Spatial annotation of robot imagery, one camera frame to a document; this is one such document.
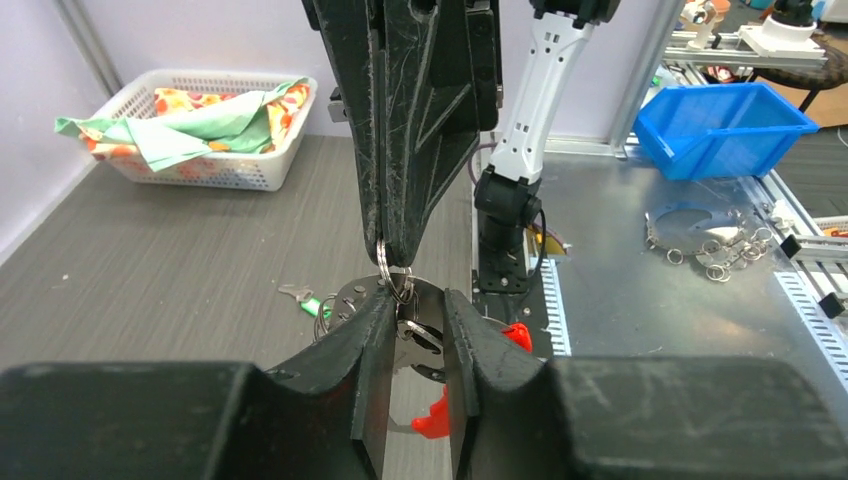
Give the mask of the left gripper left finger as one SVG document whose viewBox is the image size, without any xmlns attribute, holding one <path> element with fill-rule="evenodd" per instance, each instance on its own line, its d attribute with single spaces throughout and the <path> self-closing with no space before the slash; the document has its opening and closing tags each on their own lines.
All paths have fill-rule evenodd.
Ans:
<svg viewBox="0 0 848 480">
<path fill-rule="evenodd" d="M 1 376 L 5 479 L 377 479 L 396 304 L 250 362 L 34 363 Z"/>
</svg>

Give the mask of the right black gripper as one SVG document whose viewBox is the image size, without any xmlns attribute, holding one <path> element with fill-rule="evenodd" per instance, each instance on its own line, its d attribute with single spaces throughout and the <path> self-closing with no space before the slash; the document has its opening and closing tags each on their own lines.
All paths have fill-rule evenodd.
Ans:
<svg viewBox="0 0 848 480">
<path fill-rule="evenodd" d="M 480 130 L 498 119 L 496 1 L 313 1 L 349 124 L 366 251 L 414 262 L 429 217 Z"/>
</svg>

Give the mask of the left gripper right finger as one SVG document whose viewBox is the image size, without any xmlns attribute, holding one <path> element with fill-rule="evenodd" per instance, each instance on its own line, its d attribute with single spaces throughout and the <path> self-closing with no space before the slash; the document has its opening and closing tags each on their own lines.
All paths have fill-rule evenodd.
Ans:
<svg viewBox="0 0 848 480">
<path fill-rule="evenodd" d="M 843 479 L 847 442 L 790 365 L 750 357 L 546 361 L 444 294 L 458 479 Z"/>
</svg>

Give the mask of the key with green tag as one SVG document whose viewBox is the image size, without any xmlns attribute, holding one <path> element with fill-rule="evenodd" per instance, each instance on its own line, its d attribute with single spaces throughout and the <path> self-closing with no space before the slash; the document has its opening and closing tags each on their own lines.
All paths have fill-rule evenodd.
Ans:
<svg viewBox="0 0 848 480">
<path fill-rule="evenodd" d="M 291 296 L 306 313 L 314 318 L 328 318 L 331 314 L 330 307 L 314 295 L 314 292 L 306 286 L 280 285 L 280 293 Z"/>
</svg>

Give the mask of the key with black tag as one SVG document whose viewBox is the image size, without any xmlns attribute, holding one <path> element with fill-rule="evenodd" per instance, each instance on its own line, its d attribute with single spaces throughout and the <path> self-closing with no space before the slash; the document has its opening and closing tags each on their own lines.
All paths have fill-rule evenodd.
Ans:
<svg viewBox="0 0 848 480">
<path fill-rule="evenodd" d="M 415 353 L 441 355 L 443 352 L 443 330 L 441 314 L 430 308 L 428 296 L 416 287 L 408 302 L 396 309 L 399 338 Z"/>
</svg>

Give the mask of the red handled metal keyring holder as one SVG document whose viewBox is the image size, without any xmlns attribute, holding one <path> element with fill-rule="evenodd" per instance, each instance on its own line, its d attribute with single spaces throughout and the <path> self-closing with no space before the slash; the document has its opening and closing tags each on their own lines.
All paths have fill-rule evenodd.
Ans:
<svg viewBox="0 0 848 480">
<path fill-rule="evenodd" d="M 356 307 L 366 299 L 366 289 L 379 287 L 386 289 L 396 301 L 396 309 L 399 304 L 409 301 L 413 290 L 418 287 L 422 294 L 428 296 L 431 302 L 430 308 L 440 312 L 442 320 L 443 336 L 446 332 L 444 326 L 445 310 L 442 305 L 444 292 L 429 282 L 412 275 L 409 268 L 401 273 L 389 271 L 387 263 L 387 247 L 384 241 L 377 242 L 377 265 L 380 275 L 377 277 L 365 277 L 351 284 L 355 295 L 351 298 L 342 297 L 339 293 L 330 298 L 338 304 L 333 307 L 328 318 L 316 318 L 314 329 L 314 342 L 303 352 L 310 358 L 306 361 L 309 368 L 327 368 L 331 358 L 335 355 L 337 348 L 324 338 L 337 330 L 346 319 L 350 319 L 356 312 Z M 397 332 L 397 320 L 395 313 L 395 347 L 394 364 L 395 373 L 402 369 L 410 368 L 419 375 L 444 385 L 441 398 L 429 408 L 429 414 L 425 417 L 415 418 L 408 425 L 398 425 L 394 420 L 389 421 L 389 429 L 396 432 L 419 434 L 428 439 L 447 437 L 450 434 L 449 427 L 449 394 L 445 376 L 444 364 L 444 339 L 443 352 L 441 355 L 427 355 L 415 353 L 411 348 L 405 347 L 405 343 L 399 338 Z"/>
</svg>

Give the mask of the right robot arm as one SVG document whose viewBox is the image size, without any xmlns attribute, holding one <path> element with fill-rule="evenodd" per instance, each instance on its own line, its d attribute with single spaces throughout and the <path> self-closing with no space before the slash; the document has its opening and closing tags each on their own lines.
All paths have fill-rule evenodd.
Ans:
<svg viewBox="0 0 848 480">
<path fill-rule="evenodd" d="M 483 244 L 522 248 L 556 105 L 614 1 L 534 1 L 531 41 L 511 115 L 475 188 Z M 307 1 L 355 147 L 366 250 L 401 300 L 435 206 L 499 125 L 500 8 L 495 1 Z"/>
</svg>

